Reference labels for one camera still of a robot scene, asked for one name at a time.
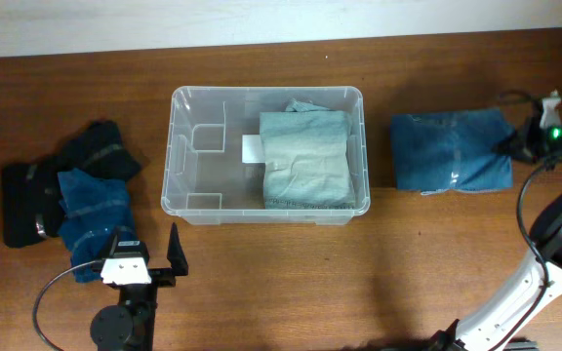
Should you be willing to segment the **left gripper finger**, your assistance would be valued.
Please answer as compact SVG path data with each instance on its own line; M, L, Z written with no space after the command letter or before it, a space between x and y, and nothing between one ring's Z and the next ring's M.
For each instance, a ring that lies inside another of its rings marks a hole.
M171 226L169 244L167 249L167 259L171 264L174 276L187 276L189 265L181 246L179 230L175 223Z
M120 234L121 230L119 228L115 228L111 234L106 239L103 247L97 254L97 259L105 260L108 258L113 257L116 247L120 241Z

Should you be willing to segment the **dark blue jeans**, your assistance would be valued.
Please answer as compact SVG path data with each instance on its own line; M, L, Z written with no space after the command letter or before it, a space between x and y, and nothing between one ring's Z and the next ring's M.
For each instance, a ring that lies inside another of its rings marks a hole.
M511 158L493 147L513 132L496 108L395 115L390 141L396 187L428 195L508 189Z

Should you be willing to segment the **light grey jeans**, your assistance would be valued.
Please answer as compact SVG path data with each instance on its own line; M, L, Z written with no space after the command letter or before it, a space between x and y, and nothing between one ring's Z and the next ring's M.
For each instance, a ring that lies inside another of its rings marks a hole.
M291 100L260 114L262 195L269 210L349 210L356 200L346 156L346 112Z

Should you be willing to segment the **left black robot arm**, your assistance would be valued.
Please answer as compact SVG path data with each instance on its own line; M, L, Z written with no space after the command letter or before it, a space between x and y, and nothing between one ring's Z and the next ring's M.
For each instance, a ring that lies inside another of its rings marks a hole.
M119 291L119 300L101 309L90 326L90 337L99 351L150 351L153 348L157 294L173 288L178 277L189 273L179 230L171 226L167 249L170 265L148 266L145 242L123 240L123 231L110 234L99 253L101 281Z

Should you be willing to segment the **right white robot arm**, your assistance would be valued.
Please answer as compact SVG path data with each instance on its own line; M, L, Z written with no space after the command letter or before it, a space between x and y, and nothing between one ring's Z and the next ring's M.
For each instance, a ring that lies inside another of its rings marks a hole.
M531 227L522 215L524 197L534 179L562 164L562 125L543 127L532 117L496 142L493 152L533 164L517 198L516 220L527 246L521 264L479 309L435 335L436 350L516 348L513 337L549 303L562 295L562 193Z

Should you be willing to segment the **teal blue folded garment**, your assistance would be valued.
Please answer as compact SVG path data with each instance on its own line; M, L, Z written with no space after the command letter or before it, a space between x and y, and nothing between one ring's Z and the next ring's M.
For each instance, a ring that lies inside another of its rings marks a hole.
M96 178L78 169L59 172L58 180L64 211L58 234L72 266L97 259L113 231L124 241L138 239L125 181Z

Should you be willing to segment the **black folded garment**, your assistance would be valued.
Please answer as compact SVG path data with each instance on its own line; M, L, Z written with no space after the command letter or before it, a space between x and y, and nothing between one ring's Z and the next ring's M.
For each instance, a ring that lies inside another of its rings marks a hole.
M125 148L117 124L98 121L62 148L34 163L12 163L1 170L3 240L23 248L56 238L64 221L58 173L78 169L100 179L125 182L141 164Z

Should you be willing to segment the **clear plastic storage bin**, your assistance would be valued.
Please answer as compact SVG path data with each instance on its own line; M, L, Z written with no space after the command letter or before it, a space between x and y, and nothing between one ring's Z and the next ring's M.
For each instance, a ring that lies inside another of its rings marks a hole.
M296 99L350 117L347 160L356 204L349 210L268 210L264 163L242 162L242 135L258 135L260 114ZM362 93L351 86L182 86L171 98L161 207L193 225L314 223L344 225L371 205Z

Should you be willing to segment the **white label in bin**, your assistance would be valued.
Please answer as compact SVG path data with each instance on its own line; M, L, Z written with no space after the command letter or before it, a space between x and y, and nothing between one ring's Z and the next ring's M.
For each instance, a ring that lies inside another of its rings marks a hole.
M265 162L260 135L242 135L242 162L244 164Z

